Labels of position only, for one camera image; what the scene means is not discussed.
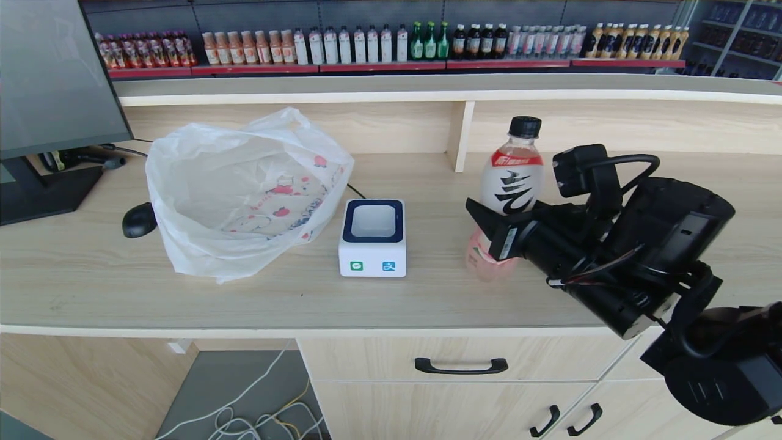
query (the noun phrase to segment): black bottle cap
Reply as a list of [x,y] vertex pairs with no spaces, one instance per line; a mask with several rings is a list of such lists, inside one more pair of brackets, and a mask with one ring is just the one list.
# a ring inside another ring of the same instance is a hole
[[517,138],[535,139],[540,134],[540,122],[540,119],[531,116],[513,117],[508,134]]

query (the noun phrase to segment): black mouse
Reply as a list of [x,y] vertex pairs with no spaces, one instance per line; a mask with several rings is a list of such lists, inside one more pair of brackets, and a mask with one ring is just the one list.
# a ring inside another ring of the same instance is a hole
[[122,233],[127,238],[145,236],[156,227],[155,211],[150,202],[132,207],[122,218]]

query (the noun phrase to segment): white plastic bag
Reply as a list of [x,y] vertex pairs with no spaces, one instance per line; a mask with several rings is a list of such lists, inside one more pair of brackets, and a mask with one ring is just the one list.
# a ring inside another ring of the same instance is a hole
[[291,107],[240,130],[186,125],[157,139],[146,161],[174,270],[218,283],[313,240],[352,170],[353,158]]

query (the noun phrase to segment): cable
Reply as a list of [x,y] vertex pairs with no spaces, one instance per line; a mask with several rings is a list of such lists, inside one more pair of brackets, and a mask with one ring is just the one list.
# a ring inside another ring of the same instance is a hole
[[607,159],[596,160],[595,162],[587,162],[582,165],[581,168],[586,170],[603,165],[629,164],[633,162],[648,162],[649,166],[639,175],[630,179],[630,181],[622,187],[622,194],[627,194],[628,191],[638,185],[641,179],[645,179],[649,177],[651,173],[657,171],[657,168],[660,167],[659,157],[651,154],[625,154],[624,156],[609,157]]
[[350,184],[348,183],[348,184],[347,184],[347,187],[348,187],[348,188],[350,188],[350,189],[352,189],[352,190],[353,190],[353,192],[354,192],[354,193],[356,193],[356,194],[358,194],[358,196],[359,196],[359,197],[361,197],[362,199],[366,199],[366,198],[367,198],[367,197],[364,197],[364,194],[362,194],[362,193],[361,193],[361,191],[359,191],[358,189],[355,189],[355,188],[353,188],[353,185],[350,185]]

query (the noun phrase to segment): drawer handle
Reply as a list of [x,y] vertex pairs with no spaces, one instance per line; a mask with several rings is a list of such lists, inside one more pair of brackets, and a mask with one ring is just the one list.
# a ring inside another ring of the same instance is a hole
[[508,369],[508,361],[502,358],[492,359],[486,370],[441,370],[432,366],[429,358],[415,358],[415,369],[429,374],[497,374]]
[[549,406],[548,410],[551,411],[551,418],[549,419],[546,426],[544,426],[540,431],[538,431],[536,427],[531,427],[529,429],[529,434],[533,437],[540,437],[543,434],[546,434],[546,431],[554,426],[554,424],[557,423],[557,420],[559,420],[559,408],[556,405]]
[[592,409],[592,420],[589,421],[588,424],[586,424],[585,427],[581,428],[580,430],[576,430],[572,426],[568,426],[568,435],[571,437],[578,437],[579,435],[583,434],[584,431],[591,428],[592,425],[594,425],[594,422],[600,420],[600,417],[603,415],[603,409],[600,407],[599,403],[593,403],[590,407]]

